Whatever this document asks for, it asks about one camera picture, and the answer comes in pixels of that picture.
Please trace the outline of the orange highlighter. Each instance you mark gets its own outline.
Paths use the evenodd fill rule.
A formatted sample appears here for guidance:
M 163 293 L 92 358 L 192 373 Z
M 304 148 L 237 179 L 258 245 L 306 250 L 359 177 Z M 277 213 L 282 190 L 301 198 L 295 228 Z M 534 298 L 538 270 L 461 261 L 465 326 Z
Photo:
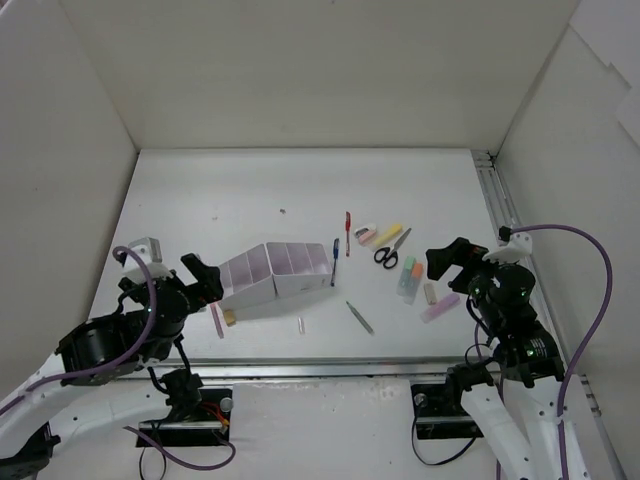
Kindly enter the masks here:
M 418 287 L 422 280 L 423 271 L 424 265 L 421 262 L 416 262 L 411 270 L 403 295 L 403 301 L 408 305 L 411 305 L 415 300 Z

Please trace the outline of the yellow brown eraser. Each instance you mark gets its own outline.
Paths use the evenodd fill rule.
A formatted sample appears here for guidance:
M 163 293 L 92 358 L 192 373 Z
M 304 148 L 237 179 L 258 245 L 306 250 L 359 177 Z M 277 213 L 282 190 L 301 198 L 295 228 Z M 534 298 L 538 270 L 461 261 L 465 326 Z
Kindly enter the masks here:
M 236 324 L 236 316 L 232 310 L 225 310 L 223 317 L 227 326 L 231 327 Z

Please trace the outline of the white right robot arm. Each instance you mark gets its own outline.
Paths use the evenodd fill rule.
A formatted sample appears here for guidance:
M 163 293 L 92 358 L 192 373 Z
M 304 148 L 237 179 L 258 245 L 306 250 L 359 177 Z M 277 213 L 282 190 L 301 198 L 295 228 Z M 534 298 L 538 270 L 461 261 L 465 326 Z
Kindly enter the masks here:
M 561 401 L 565 372 L 554 337 L 530 303 L 536 280 L 519 264 L 531 242 L 517 235 L 496 252 L 458 238 L 425 253 L 427 276 L 460 272 L 451 290 L 467 297 L 495 347 L 489 358 L 450 368 L 445 405 L 475 422 L 507 479 L 587 479 L 575 427 Z

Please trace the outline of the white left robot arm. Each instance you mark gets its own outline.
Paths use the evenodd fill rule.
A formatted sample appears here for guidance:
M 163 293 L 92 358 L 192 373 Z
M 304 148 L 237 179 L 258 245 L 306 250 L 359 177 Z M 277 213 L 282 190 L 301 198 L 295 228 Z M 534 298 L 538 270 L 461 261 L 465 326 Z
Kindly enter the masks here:
M 193 253 L 181 261 L 194 277 L 184 283 L 148 247 L 118 246 L 123 268 L 123 305 L 74 328 L 45 363 L 1 402 L 1 476 L 26 479 L 44 470 L 53 457 L 90 434 L 149 419 L 174 423 L 199 409 L 202 380 L 188 362 L 148 386 L 121 396 L 99 396 L 107 384 L 166 360 L 184 350 L 187 318 L 222 299 L 220 270 Z

